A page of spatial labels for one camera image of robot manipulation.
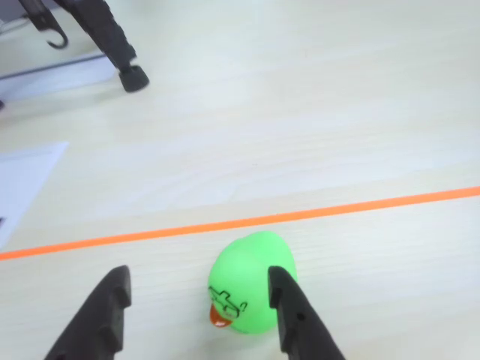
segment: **green rubber duck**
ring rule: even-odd
[[[277,313],[269,306],[270,266],[282,266],[297,280],[292,252],[274,232],[255,232],[221,252],[208,277],[213,325],[245,334],[261,334],[277,325]]]

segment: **white paper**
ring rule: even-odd
[[[0,154],[0,248],[37,196],[66,142]]]

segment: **wooden table surface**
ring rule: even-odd
[[[4,254],[478,193],[477,1],[110,6],[151,85],[125,94],[115,78],[0,112],[0,152],[70,143]],[[83,46],[77,30],[72,47]],[[0,41],[2,54],[25,55],[32,40],[17,39]],[[39,59],[65,55],[44,51]],[[292,248],[300,285],[348,359],[475,359],[480,199],[457,197],[5,259],[2,358],[42,359],[95,284],[128,264],[133,307],[118,359],[285,359],[275,331],[242,336],[208,317],[215,257],[234,239],[272,230]]]

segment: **orange line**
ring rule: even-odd
[[[93,248],[101,245],[120,244],[122,242],[138,242],[141,240],[166,238],[169,236],[209,233],[212,231],[231,230],[241,227],[256,227],[259,225],[285,223],[287,221],[298,221],[311,218],[322,218],[325,216],[349,214],[351,212],[367,212],[370,210],[394,208],[397,206],[432,203],[436,201],[462,199],[465,197],[477,196],[480,196],[480,186],[468,187],[458,190],[440,191],[439,193],[423,193],[420,195],[394,197],[391,199],[374,200],[367,202],[357,202],[356,204],[331,206],[328,208],[314,208],[312,210],[287,212],[284,214],[250,217],[247,219],[238,220],[228,220],[221,221],[219,223],[204,223],[200,225],[173,227],[170,229],[136,232],[133,234],[114,235],[104,238],[93,238],[89,240],[67,242],[64,244],[33,247],[30,249],[0,253],[0,261],[57,253],[59,251]]]

